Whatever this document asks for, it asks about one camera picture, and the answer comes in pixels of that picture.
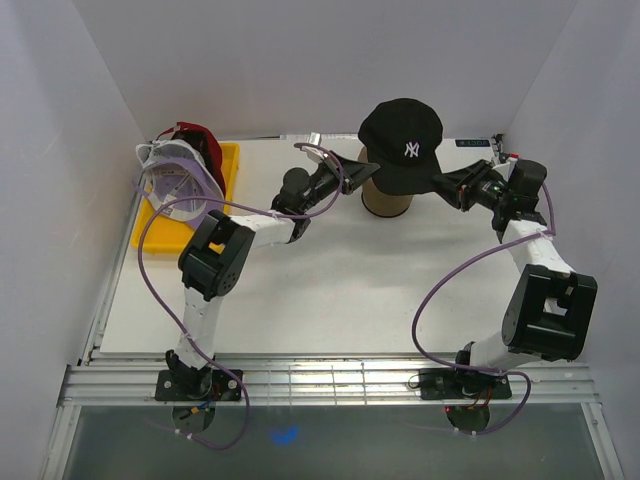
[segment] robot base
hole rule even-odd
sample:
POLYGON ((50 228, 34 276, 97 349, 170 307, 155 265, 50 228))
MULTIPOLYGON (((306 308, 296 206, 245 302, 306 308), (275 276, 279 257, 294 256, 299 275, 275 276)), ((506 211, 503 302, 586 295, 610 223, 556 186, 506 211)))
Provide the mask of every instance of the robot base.
MULTIPOLYGON (((242 380, 242 370, 231 371, 242 380)), ((236 402, 240 400, 242 390, 238 383, 229 375, 220 370, 212 370, 210 376, 210 394, 201 398, 193 398, 185 394, 182 389, 174 383, 170 370, 162 370, 158 374, 154 398, 159 402, 205 402, 211 399, 216 402, 236 402)))
MULTIPOLYGON (((465 384, 460 380, 459 372, 451 368, 421 368, 418 370, 420 398, 422 400, 458 400, 476 397, 477 394, 473 393, 478 391, 476 388, 465 389, 469 393, 463 394, 462 389, 465 384)), ((511 387, 507 378, 496 380, 491 386, 491 398, 496 400, 511 398, 511 387)), ((480 390, 480 399, 486 398, 486 395, 485 389, 480 390)))

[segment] white table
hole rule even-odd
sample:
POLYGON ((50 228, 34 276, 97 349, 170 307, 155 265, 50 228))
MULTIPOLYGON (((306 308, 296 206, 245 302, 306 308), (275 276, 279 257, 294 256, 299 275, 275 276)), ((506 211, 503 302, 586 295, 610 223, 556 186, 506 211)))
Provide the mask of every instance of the white table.
MULTIPOLYGON (((293 166, 315 168, 291 141, 240 142, 235 200, 269 207, 282 175, 293 166)), ((356 140, 323 146, 355 159, 356 140)), ((443 171, 491 157, 489 148, 438 149, 443 171)), ((416 197, 399 218, 380 219, 362 206, 359 192, 341 197, 313 219, 298 242, 252 252, 240 282, 226 297, 217 353, 402 354, 414 352, 410 325, 416 307, 446 273, 497 244, 492 214, 481 206, 461 213, 436 194, 416 197)), ((182 315, 177 256, 145 255, 150 278, 182 315)), ((508 253, 470 267, 425 310, 419 336, 435 352, 454 352, 500 328, 519 278, 508 253)), ((163 353, 179 332, 142 282, 129 247, 100 348, 103 354, 163 353)))

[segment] white wall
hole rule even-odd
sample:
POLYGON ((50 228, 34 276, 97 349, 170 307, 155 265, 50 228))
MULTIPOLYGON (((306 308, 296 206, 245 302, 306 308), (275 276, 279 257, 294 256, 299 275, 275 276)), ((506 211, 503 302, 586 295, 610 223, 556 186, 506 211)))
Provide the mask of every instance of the white wall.
POLYGON ((74 0, 147 137, 355 132, 413 96, 449 136, 504 131, 576 0, 74 0))
POLYGON ((141 133, 70 0, 0 0, 0 478, 38 475, 141 133))
POLYGON ((580 0, 508 130, 549 169, 558 248, 598 280, 584 357, 627 478, 640 478, 640 6, 580 0))

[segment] yellow tray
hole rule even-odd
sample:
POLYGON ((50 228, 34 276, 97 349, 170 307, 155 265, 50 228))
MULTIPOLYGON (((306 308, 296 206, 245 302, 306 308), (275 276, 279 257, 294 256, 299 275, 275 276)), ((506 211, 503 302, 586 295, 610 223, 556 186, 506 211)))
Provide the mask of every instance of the yellow tray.
MULTIPOLYGON (((221 143, 220 146, 222 147, 222 176, 227 186, 225 200, 231 201, 238 171, 240 145, 237 143, 221 143)), ((153 212, 151 203, 144 198, 140 202, 138 219, 131 234, 131 245, 133 247, 138 248, 142 230, 144 230, 144 226, 153 215, 153 212)), ((224 213, 229 214, 229 205, 224 206, 224 213)), ((192 235, 193 229, 186 223, 159 216, 154 220, 149 233, 144 239, 144 251, 149 253, 182 253, 192 235)))

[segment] new york yankees logo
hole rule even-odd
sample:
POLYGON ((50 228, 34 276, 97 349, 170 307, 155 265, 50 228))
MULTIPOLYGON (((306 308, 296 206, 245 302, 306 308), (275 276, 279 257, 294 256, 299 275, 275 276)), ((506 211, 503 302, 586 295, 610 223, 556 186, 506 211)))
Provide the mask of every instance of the new york yankees logo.
POLYGON ((409 158, 417 157, 419 148, 420 144, 418 142, 407 143, 407 148, 404 151, 404 156, 409 158))

